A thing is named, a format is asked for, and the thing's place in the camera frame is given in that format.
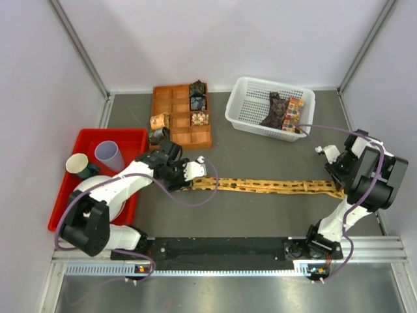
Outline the yellow insect print tie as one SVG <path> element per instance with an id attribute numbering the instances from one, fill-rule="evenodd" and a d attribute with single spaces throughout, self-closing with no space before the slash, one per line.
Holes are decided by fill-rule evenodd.
<path id="1" fill-rule="evenodd" d="M 214 190 L 218 184 L 218 190 L 233 192 L 248 192 L 256 194 L 325 194 L 335 199 L 342 200 L 345 194 L 338 190 L 332 181 L 325 180 L 298 180 L 298 181 L 275 181 L 262 179 L 237 179 L 199 177 L 192 181 L 192 185 L 182 188 L 185 190 Z"/>

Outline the orange tan tie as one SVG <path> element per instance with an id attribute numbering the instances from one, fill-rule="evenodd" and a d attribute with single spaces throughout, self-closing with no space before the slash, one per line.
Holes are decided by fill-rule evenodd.
<path id="1" fill-rule="evenodd" d="M 152 130 L 158 130 L 160 128 L 169 128 L 170 125 L 170 114 L 167 112 L 153 115 L 150 118 L 150 126 Z"/>

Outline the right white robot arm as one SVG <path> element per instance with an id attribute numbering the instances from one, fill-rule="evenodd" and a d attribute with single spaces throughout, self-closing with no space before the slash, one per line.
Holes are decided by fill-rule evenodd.
<path id="1" fill-rule="evenodd" d="M 316 146 L 327 159 L 325 170 L 344 197 L 336 209 L 309 227 L 304 250 L 312 258 L 339 257 L 340 241 L 362 218 L 394 202 L 409 162 L 389 153 L 366 131 L 351 132 L 345 150 L 335 145 Z"/>

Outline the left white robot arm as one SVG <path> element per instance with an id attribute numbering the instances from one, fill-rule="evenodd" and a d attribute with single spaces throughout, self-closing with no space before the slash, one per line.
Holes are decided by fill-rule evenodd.
<path id="1" fill-rule="evenodd" d="M 170 193 L 191 186 L 195 178 L 206 173 L 204 157 L 194 161 L 184 158 L 180 145 L 165 140 L 157 150 L 139 155 L 111 179 L 71 193 L 55 240 L 63 239 L 72 250 L 89 256 L 103 250 L 125 250 L 133 258 L 142 258 L 148 249 L 146 235 L 131 226 L 112 224 L 111 210 L 153 183 Z"/>

